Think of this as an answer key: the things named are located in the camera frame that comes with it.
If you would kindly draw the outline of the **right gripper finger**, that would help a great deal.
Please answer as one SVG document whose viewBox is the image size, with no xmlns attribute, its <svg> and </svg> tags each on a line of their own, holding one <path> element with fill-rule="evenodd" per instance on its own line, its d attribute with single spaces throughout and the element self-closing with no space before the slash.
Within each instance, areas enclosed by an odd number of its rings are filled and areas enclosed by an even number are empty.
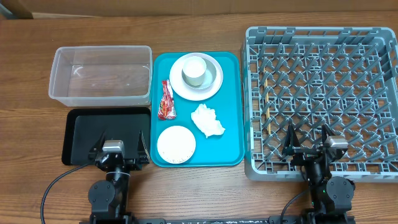
<svg viewBox="0 0 398 224">
<path fill-rule="evenodd" d="M 322 144 L 323 146 L 331 146 L 330 137 L 334 136 L 335 133 L 329 128 L 327 124 L 322 125 Z"/>
<path fill-rule="evenodd" d="M 292 124 L 288 125 L 284 149 L 300 149 L 300 143 Z"/>
</svg>

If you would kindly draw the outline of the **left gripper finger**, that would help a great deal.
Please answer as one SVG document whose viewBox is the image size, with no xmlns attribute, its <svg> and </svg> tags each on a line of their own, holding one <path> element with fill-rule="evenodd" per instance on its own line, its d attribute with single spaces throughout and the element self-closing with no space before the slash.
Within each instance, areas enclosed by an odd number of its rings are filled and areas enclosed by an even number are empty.
<svg viewBox="0 0 398 224">
<path fill-rule="evenodd" d="M 100 138 L 95 142 L 94 146 L 91 148 L 91 152 L 101 152 L 103 148 L 103 144 L 105 142 L 106 132 L 103 131 L 101 133 Z"/>
<path fill-rule="evenodd" d="M 145 139 L 143 137 L 142 130 L 139 131 L 138 143 L 137 143 L 137 151 L 138 153 L 148 153 L 148 149 L 145 143 Z"/>
</svg>

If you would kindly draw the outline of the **small pink-white bowl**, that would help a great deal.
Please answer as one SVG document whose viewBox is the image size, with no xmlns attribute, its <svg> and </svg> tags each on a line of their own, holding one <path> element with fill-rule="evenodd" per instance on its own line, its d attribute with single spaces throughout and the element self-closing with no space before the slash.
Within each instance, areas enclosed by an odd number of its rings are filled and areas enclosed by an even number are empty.
<svg viewBox="0 0 398 224">
<path fill-rule="evenodd" d="M 187 162 L 196 149 L 193 133 L 184 126 L 166 128 L 158 137 L 157 151 L 160 157 L 170 164 Z"/>
</svg>

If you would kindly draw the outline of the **red snack wrapper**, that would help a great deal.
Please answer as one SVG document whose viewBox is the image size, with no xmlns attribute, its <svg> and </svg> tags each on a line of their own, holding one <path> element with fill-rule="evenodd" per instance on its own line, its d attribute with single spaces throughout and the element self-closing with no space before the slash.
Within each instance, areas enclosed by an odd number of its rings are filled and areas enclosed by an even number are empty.
<svg viewBox="0 0 398 224">
<path fill-rule="evenodd" d="M 174 94 L 170 80 L 162 81 L 163 95 L 159 104 L 158 118 L 160 120 L 175 119 L 177 117 L 174 103 Z"/>
</svg>

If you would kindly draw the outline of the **white tissue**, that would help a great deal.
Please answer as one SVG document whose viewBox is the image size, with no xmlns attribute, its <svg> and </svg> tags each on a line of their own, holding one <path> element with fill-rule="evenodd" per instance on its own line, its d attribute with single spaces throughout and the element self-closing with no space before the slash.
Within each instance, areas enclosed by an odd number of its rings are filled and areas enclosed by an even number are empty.
<svg viewBox="0 0 398 224">
<path fill-rule="evenodd" d="M 196 110 L 191 113 L 191 119 L 206 138 L 220 136 L 225 132 L 221 122 L 216 119 L 215 110 L 208 108 L 206 104 L 199 104 Z"/>
</svg>

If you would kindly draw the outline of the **white cup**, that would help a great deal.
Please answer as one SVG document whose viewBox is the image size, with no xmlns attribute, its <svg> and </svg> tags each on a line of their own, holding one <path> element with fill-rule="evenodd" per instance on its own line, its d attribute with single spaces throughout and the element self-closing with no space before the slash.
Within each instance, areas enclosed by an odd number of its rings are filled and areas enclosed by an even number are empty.
<svg viewBox="0 0 398 224">
<path fill-rule="evenodd" d="M 182 77 L 191 86 L 199 86 L 204 82 L 207 65 L 204 59 L 192 56 L 185 60 L 182 68 Z"/>
</svg>

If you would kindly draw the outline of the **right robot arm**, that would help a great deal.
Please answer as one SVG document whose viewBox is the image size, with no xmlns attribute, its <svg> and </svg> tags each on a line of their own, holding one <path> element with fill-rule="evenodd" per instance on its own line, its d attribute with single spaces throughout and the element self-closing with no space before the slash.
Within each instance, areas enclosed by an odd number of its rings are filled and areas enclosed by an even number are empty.
<svg viewBox="0 0 398 224">
<path fill-rule="evenodd" d="M 294 126 L 288 125 L 282 153 L 292 156 L 291 164 L 300 168 L 308 189 L 292 198 L 280 214 L 281 223 L 354 223 L 346 212 L 352 209 L 355 183 L 344 177 L 333 176 L 330 164 L 341 159 L 348 150 L 347 140 L 335 134 L 328 125 L 322 126 L 322 141 L 313 149 L 304 149 L 299 143 Z M 312 206 L 296 217 L 286 218 L 288 207 L 309 193 Z"/>
</svg>

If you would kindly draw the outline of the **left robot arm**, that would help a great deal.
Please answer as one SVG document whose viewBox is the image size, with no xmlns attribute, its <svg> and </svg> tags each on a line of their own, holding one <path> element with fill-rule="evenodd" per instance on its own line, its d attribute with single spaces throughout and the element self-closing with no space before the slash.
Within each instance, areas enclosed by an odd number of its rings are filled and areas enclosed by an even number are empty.
<svg viewBox="0 0 398 224">
<path fill-rule="evenodd" d="M 101 135 L 90 149 L 88 158 L 106 173 L 104 180 L 95 182 L 88 191 L 91 203 L 90 223 L 138 223 L 137 218 L 126 210 L 130 172 L 141 170 L 149 163 L 149 155 L 142 131 L 139 131 L 137 157 L 126 159 L 122 140 L 107 140 Z"/>
</svg>

